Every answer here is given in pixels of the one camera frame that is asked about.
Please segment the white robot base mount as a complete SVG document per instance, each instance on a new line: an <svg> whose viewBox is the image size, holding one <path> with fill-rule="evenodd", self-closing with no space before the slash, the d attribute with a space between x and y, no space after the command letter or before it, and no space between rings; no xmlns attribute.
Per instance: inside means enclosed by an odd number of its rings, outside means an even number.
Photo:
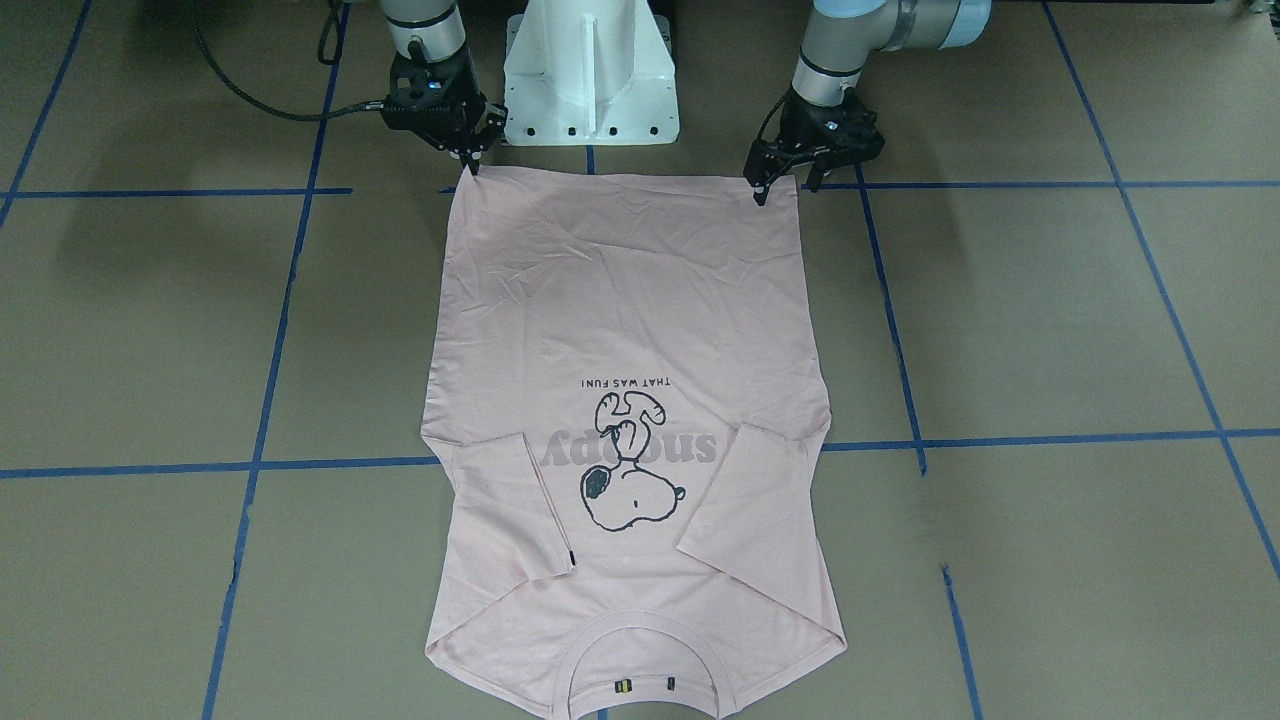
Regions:
<svg viewBox="0 0 1280 720"><path fill-rule="evenodd" d="M506 23L506 142L673 143L681 131L667 19L648 1L530 1Z"/></svg>

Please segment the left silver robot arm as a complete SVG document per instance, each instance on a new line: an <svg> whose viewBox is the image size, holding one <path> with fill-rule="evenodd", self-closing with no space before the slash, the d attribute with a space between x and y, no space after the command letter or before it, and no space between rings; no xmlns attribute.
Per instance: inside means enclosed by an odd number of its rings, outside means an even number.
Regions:
<svg viewBox="0 0 1280 720"><path fill-rule="evenodd" d="M973 44L986 29L991 1L815 1L794 76L762 122L744 164L756 205L799 167L815 192L832 172L879 156L878 115L858 96L870 56L904 49Z"/></svg>

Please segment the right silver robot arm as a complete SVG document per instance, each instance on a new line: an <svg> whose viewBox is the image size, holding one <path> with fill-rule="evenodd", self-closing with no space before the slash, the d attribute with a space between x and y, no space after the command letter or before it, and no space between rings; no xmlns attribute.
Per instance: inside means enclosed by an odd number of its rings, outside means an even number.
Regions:
<svg viewBox="0 0 1280 720"><path fill-rule="evenodd" d="M396 46L381 119L476 176L506 129L507 109L480 87L458 3L381 1L380 9Z"/></svg>

